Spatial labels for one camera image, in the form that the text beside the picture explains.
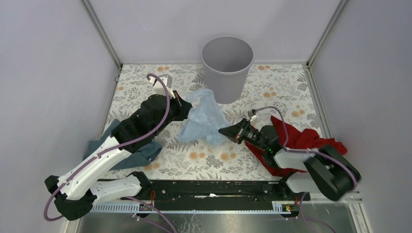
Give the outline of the light blue plastic trash bag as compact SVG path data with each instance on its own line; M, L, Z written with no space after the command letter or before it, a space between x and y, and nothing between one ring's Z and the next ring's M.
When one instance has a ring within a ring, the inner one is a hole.
M219 129L228 127L221 107L215 101L214 93L210 89L199 89L187 95L186 101L196 104L188 114L178 136L179 142L205 140L208 144L219 146L225 141L225 136Z

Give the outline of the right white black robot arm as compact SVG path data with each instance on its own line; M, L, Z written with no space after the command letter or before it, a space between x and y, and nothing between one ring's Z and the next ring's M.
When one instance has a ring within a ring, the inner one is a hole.
M358 186L361 174L344 158L342 143L320 138L315 130L300 132L274 116L271 122L258 130L242 119L218 132L234 143L245 143L272 176L282 178L278 192L283 199L307 192L338 201Z

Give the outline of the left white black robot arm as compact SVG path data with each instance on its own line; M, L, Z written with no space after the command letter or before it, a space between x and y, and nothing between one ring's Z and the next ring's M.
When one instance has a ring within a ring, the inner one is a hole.
M115 199L134 197L143 200L151 192L150 182L143 172L133 172L126 178L101 181L100 178L119 162L129 158L152 140L173 121L187 119L192 104L174 92L171 97L154 94L141 103L137 111L121 121L97 148L76 168L60 177L50 175L45 180L60 217L77 220L99 204Z

